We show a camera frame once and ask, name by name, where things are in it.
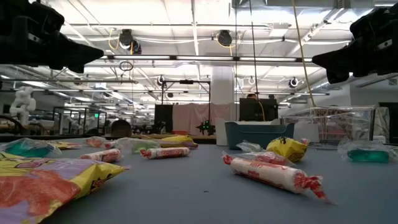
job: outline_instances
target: ceiling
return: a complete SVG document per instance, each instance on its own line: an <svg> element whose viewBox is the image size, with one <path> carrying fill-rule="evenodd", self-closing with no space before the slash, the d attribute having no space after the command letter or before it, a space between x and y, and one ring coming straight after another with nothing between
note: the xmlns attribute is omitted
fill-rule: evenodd
<svg viewBox="0 0 398 224"><path fill-rule="evenodd" d="M289 1L257 1L252 0L254 7L251 11L247 3L236 7L232 0L49 0L42 1L57 10L65 17L66 23L61 31L69 38L86 45L92 45L104 50L106 55L130 54L117 46L121 29L132 29L133 36L139 41L143 55L201 55L201 56L240 56L240 57L301 57L298 35L295 25L293 8L287 5ZM373 8L372 1L351 1L353 8L337 9L332 0L297 1L298 28L303 42L305 58L338 50L351 40L350 24ZM286 23L289 27L280 29L279 23ZM233 40L232 49L221 47L212 37L220 30L229 30ZM214 62L171 61L171 60L130 60L134 69L123 72L119 69L118 60L99 60L89 63L84 74L71 71L54 71L57 78L72 79L80 77L92 80L137 80L132 83L108 83L109 90L159 90L157 79L162 75L166 80L210 80ZM296 77L304 81L304 69L301 63L267 63L254 67L250 63L230 63L231 78L236 70L242 91L255 91L255 85L249 81L258 77L259 91L295 92L306 86L300 82L296 89L288 88L289 79ZM315 83L325 77L324 69L308 63L308 78ZM26 72L9 72L9 77L23 77ZM31 68L30 77L39 79L49 78L51 71L45 67ZM69 89L92 89L94 83L51 84ZM173 100L201 101L207 100L208 94L200 85L174 84L170 91L195 90L201 93L184 93L173 97ZM123 93L123 96L142 104L159 103L156 98L147 93ZM103 98L100 93L86 94L85 97L113 102L111 98Z"/></svg>

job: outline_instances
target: green liquid bottle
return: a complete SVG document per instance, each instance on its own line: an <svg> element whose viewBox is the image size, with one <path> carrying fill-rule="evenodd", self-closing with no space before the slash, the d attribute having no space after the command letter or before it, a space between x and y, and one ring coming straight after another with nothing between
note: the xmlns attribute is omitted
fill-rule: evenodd
<svg viewBox="0 0 398 224"><path fill-rule="evenodd" d="M381 162L388 163L389 155L385 151L369 151L362 149L355 149L347 152L349 158L353 162Z"/></svg>

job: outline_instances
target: white robot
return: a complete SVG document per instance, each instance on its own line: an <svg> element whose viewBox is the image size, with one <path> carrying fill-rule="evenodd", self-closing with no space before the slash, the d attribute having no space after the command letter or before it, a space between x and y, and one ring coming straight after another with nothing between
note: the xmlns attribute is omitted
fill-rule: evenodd
<svg viewBox="0 0 398 224"><path fill-rule="evenodd" d="M29 86L22 86L15 93L15 100L10 107L11 116L20 114L19 122L25 126L29 124L29 112L36 109L36 101L30 95L33 88Z"/></svg>

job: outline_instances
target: black monitor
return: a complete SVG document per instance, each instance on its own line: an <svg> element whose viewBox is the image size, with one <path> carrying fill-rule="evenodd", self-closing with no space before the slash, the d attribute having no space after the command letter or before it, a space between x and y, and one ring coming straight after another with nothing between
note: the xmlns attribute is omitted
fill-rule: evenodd
<svg viewBox="0 0 398 224"><path fill-rule="evenodd" d="M239 120L240 121L263 121L262 109L266 121L278 118L278 102L275 99L240 98L239 99Z"/></svg>

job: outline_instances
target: person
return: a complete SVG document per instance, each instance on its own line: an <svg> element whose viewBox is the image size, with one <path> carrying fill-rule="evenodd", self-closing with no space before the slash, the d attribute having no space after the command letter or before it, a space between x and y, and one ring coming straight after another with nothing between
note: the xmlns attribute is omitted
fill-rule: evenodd
<svg viewBox="0 0 398 224"><path fill-rule="evenodd" d="M131 125L123 119L114 121L111 125L112 137L131 137Z"/></svg>
<svg viewBox="0 0 398 224"><path fill-rule="evenodd" d="M247 97L246 98L252 98L252 99L257 99L257 96L256 96L256 94L253 94L253 93L250 93L250 94L248 94L247 95Z"/></svg>

